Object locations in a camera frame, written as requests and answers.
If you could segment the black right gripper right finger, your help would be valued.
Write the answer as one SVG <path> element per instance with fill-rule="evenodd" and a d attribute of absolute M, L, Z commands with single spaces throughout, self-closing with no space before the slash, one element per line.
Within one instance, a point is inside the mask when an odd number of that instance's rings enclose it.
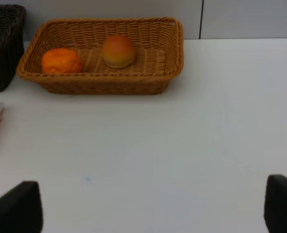
<path fill-rule="evenodd" d="M 287 233 L 287 177 L 284 175 L 268 176 L 264 220 L 270 233 Z"/>

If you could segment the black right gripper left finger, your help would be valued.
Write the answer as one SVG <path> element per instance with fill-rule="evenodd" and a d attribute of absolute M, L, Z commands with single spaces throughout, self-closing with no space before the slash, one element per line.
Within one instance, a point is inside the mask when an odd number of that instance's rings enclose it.
<path fill-rule="evenodd" d="M 23 181 L 0 197 L 0 233 L 40 233 L 42 229 L 38 182 Z"/>

